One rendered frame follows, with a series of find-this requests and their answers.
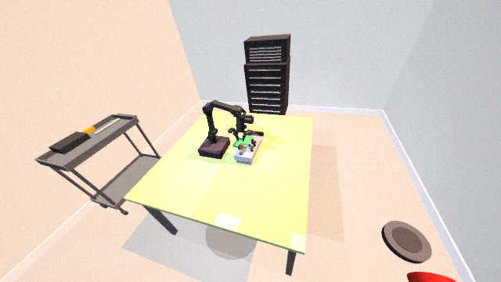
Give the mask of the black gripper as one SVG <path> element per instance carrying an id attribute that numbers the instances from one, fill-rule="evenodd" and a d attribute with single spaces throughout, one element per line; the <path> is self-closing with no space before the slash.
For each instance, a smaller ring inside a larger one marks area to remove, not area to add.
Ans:
<path id="1" fill-rule="evenodd" d="M 232 133 L 236 137 L 238 142 L 239 142 L 239 132 L 243 133 L 243 135 L 242 135 L 243 142 L 244 142 L 246 136 L 251 136 L 253 134 L 253 130 L 248 129 L 248 130 L 244 131 L 244 123 L 243 124 L 236 123 L 236 129 L 230 128 L 228 130 L 228 133 Z"/>

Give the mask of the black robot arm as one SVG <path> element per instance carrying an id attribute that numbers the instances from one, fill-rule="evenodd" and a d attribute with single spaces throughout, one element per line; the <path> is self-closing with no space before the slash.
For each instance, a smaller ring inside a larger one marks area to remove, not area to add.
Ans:
<path id="1" fill-rule="evenodd" d="M 214 101 L 211 101 L 210 103 L 206 103 L 204 107 L 202 108 L 202 111 L 207 117 L 207 123 L 209 127 L 208 131 L 208 136 L 207 139 L 210 140 L 210 144 L 216 144 L 218 141 L 218 138 L 216 137 L 216 134 L 218 133 L 218 129 L 214 127 L 214 120 L 212 116 L 213 108 L 216 107 L 221 110 L 226 110 L 230 112 L 233 117 L 236 117 L 236 123 L 237 124 L 253 124 L 254 123 L 254 117 L 252 115 L 246 114 L 247 112 L 238 105 L 228 105 L 226 103 L 222 103 L 217 101 L 216 99 Z M 242 114 L 243 112 L 243 114 Z M 241 115 L 242 114 L 242 115 Z"/>

